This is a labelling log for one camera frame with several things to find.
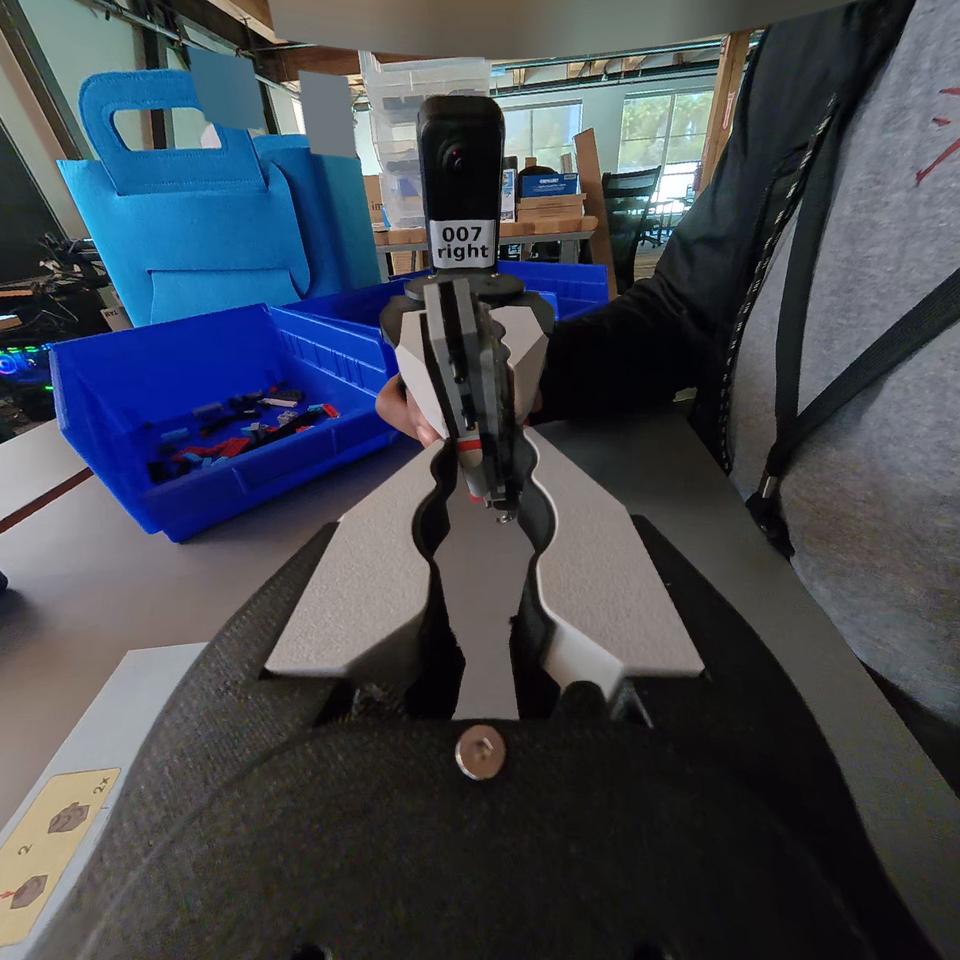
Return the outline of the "black mesh office chair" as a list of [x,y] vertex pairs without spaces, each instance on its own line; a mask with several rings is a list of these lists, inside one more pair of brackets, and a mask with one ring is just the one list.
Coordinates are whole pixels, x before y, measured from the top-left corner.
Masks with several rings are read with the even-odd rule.
[[649,214],[662,167],[602,174],[610,252],[618,291],[635,282],[638,246],[647,232]]

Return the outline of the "person's black jacket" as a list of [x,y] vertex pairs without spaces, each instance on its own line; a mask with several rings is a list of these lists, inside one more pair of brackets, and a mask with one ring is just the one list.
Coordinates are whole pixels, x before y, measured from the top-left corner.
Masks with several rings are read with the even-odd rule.
[[913,6],[853,2],[767,29],[740,87],[717,169],[672,234],[683,222],[724,234],[721,281],[728,299],[715,314],[719,397],[713,412],[692,417],[691,425],[725,473],[734,464],[738,354],[774,254],[797,210],[809,205],[829,144],[839,140],[896,48]]

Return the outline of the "large black wall panel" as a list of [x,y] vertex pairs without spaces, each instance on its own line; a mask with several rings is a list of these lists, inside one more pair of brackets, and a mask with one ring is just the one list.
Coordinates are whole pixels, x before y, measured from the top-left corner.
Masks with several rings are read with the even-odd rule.
[[42,273],[48,237],[66,238],[40,186],[6,127],[1,126],[1,282],[21,282]]

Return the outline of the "clear plastic storage rack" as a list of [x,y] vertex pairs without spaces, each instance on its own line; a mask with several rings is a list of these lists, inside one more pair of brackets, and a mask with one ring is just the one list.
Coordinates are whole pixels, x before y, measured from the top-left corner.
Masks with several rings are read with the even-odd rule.
[[380,198],[390,230],[426,225],[417,142],[417,118],[434,95],[489,95],[492,63],[483,57],[387,63],[360,51],[371,138],[381,167]]

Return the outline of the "brick instruction booklet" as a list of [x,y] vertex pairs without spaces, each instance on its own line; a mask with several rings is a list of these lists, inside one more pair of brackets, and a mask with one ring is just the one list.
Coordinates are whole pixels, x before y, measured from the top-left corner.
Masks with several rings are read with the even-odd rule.
[[113,816],[115,799],[123,789],[144,739],[173,691],[206,647],[206,643],[194,643],[127,652],[30,787],[18,809],[3,825],[1,839],[5,843],[43,787],[55,776],[119,770],[104,809],[93,818],[70,863],[47,896],[30,933],[18,943],[3,945],[2,958],[27,958],[42,932],[66,903],[67,895],[96,851]]

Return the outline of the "blue felt bag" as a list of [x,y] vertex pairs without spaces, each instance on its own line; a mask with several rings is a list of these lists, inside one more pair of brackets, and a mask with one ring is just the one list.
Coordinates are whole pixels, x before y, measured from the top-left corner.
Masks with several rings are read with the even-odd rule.
[[97,157],[57,165],[134,327],[380,282],[357,157],[222,126],[216,149],[133,150],[116,126],[121,113],[199,106],[179,70],[100,73],[78,90]]

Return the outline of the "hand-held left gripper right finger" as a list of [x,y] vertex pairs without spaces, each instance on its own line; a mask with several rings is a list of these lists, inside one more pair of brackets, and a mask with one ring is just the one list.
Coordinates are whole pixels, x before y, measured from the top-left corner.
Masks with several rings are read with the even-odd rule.
[[550,714],[579,682],[613,705],[636,678],[698,678],[702,657],[628,510],[534,429],[514,457],[533,549],[510,629],[518,711]]

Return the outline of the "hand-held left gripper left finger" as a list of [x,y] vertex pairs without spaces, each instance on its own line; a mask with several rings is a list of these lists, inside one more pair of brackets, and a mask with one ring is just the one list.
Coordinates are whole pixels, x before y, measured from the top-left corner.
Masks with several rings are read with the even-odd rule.
[[465,658],[435,555],[458,466],[435,441],[338,521],[265,668],[373,684],[408,710],[453,710]]

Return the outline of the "person's right hand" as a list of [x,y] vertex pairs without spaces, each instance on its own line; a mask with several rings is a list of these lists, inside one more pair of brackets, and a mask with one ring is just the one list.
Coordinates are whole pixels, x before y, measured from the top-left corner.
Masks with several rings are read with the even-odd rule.
[[399,374],[390,378],[379,390],[375,402],[378,416],[400,433],[431,447],[441,435],[429,423],[422,409],[407,390]]

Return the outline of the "grey desk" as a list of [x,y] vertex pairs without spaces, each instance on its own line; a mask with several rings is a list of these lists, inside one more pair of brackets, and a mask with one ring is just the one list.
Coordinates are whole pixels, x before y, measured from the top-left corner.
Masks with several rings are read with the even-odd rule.
[[[647,518],[750,624],[815,714],[857,796],[938,784],[911,735],[678,414],[556,422],[541,434]],[[2,534],[2,823],[131,650],[208,642],[325,523],[413,454],[407,440],[176,545],[84,479]],[[458,492],[437,552],[466,658],[457,719],[515,719],[508,618],[531,547]]]

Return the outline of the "person's grey shirt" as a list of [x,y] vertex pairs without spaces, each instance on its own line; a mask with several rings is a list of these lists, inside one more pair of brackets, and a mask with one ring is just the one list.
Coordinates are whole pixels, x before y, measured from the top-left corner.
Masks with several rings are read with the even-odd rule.
[[[732,480],[958,274],[958,2],[913,2],[828,144],[740,345]],[[902,715],[958,738],[958,319],[872,376],[776,482],[799,578]]]

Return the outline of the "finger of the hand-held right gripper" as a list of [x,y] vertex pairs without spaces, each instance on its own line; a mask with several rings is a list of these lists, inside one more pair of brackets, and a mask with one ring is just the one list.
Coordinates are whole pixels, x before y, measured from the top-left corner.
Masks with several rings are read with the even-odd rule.
[[500,343],[507,349],[511,377],[512,412],[522,425],[530,414],[539,390],[546,360],[546,333],[528,306],[494,308],[490,318],[503,328]]
[[408,395],[438,437],[448,441],[450,403],[429,336],[426,311],[408,311],[402,315],[394,352]]

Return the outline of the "grey brick model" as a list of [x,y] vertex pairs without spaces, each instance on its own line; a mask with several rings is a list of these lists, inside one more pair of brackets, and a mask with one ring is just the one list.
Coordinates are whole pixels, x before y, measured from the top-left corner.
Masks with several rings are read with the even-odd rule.
[[506,524],[520,512],[513,384],[505,328],[494,309],[520,306],[523,282],[509,273],[450,273],[424,282],[424,357],[467,492]]

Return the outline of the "pile of loose bricks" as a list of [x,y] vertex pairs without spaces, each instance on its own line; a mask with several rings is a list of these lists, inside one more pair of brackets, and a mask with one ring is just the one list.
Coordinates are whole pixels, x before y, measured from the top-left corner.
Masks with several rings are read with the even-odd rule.
[[341,409],[286,380],[202,404],[170,426],[144,424],[145,469],[155,486],[207,470],[338,419]]

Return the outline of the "wooden post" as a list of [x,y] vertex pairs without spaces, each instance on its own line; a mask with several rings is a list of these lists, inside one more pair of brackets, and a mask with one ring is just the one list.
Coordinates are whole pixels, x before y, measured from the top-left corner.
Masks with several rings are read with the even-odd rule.
[[723,41],[702,147],[697,196],[711,182],[730,136],[752,34],[752,29],[738,30],[728,34]]

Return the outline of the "computer tower with rgb fans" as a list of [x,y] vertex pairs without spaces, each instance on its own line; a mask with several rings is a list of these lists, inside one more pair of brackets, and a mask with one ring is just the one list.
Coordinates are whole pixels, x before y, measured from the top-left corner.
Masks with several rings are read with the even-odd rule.
[[1,346],[1,397],[53,394],[50,351],[53,344],[27,343]]

